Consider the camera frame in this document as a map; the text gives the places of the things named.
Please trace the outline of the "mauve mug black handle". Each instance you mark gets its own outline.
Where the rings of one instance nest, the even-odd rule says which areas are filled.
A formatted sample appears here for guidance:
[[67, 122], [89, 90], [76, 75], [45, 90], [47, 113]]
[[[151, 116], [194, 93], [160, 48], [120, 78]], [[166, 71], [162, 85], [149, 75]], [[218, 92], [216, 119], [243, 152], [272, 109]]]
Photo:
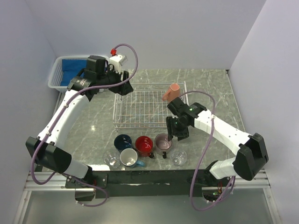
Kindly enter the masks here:
[[155, 151], [157, 154], [161, 155], [164, 159], [167, 158], [172, 147], [172, 140], [168, 139], [168, 134], [160, 133], [155, 137]]

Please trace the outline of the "pink floral mug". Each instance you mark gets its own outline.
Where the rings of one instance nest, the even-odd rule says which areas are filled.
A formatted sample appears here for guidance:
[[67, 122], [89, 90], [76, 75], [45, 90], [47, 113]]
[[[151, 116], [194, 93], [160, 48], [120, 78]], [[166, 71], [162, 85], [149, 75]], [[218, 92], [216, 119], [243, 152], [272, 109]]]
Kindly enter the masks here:
[[171, 102], [175, 98], [180, 96], [180, 86], [177, 83], [173, 83], [169, 86], [168, 91], [162, 96], [163, 101]]

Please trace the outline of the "red mug black handle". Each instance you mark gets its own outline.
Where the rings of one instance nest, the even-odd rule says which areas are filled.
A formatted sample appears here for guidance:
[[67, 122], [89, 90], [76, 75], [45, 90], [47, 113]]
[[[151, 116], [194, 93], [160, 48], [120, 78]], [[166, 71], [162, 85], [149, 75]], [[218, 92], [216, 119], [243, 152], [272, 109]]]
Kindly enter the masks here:
[[135, 148], [141, 157], [154, 158], [153, 141], [148, 136], [140, 136], [135, 141]]

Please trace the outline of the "dark blue mug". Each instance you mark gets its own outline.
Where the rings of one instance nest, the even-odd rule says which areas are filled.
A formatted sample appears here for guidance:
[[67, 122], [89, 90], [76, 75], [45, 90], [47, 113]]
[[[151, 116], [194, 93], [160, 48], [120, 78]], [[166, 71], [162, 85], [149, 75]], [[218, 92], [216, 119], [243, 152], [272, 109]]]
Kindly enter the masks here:
[[114, 146], [119, 152], [132, 148], [132, 139], [126, 134], [120, 134], [114, 139]]

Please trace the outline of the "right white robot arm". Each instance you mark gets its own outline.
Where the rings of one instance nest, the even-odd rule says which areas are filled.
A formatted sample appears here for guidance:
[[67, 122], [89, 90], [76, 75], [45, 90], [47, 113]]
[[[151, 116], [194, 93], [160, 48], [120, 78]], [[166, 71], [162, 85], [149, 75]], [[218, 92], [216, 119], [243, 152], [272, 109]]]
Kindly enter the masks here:
[[192, 126], [211, 134], [234, 154], [233, 158], [214, 161], [206, 168], [205, 182], [208, 185], [215, 186], [222, 178], [236, 175], [251, 181], [268, 162], [265, 141], [260, 134], [250, 135], [234, 128], [199, 103], [188, 105], [175, 98], [167, 107], [174, 115], [166, 118], [169, 140], [188, 138], [188, 127]]

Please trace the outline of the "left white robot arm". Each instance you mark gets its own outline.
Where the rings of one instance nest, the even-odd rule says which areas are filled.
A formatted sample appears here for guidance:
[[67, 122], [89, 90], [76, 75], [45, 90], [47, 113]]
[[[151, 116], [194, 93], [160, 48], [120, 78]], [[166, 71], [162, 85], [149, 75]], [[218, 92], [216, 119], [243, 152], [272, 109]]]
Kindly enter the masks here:
[[93, 170], [63, 150], [66, 137], [84, 107], [100, 89], [109, 89], [119, 95], [133, 91], [128, 71], [121, 67], [126, 56], [113, 53], [109, 59], [101, 56], [89, 56], [78, 74], [67, 86], [63, 102], [47, 126], [37, 137], [29, 137], [25, 143], [32, 158], [30, 173], [35, 183], [41, 185], [47, 181], [38, 181], [34, 175], [34, 165], [52, 170], [54, 173], [74, 176], [78, 184], [87, 188], [93, 183]]

